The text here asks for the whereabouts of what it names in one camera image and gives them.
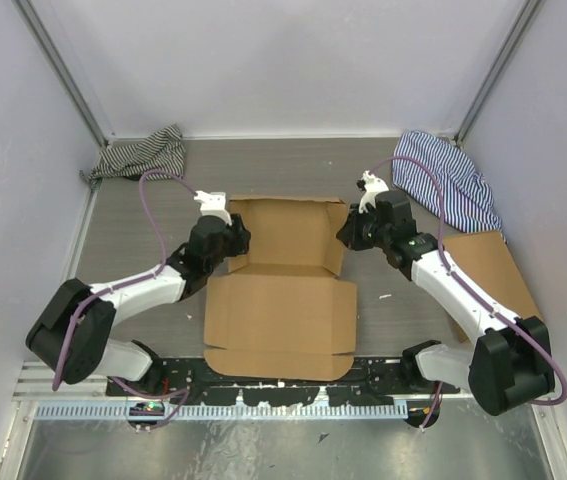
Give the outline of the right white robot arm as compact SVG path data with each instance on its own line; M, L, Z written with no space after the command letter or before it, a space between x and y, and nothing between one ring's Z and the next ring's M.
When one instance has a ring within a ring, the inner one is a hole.
M403 351L405 387L425 394L445 383L472 394L498 416L556 388L549 332L536 316L523 318L482 290L431 234L418 230L406 195L366 192L336 235L346 248L380 249L390 266L427 292L461 327L469 344L430 340Z

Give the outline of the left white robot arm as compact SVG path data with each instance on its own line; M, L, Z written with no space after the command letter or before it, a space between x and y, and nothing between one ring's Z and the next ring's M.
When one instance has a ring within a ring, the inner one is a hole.
M231 214L229 222L204 215L187 242L146 272L115 283L67 280L28 332L25 345L55 371L58 382L73 385L93 374L114 376L128 380L139 395L153 396L164 383L156 355L136 341L112 340L112 328L195 295L225 259L249 251L250 238L239 214Z

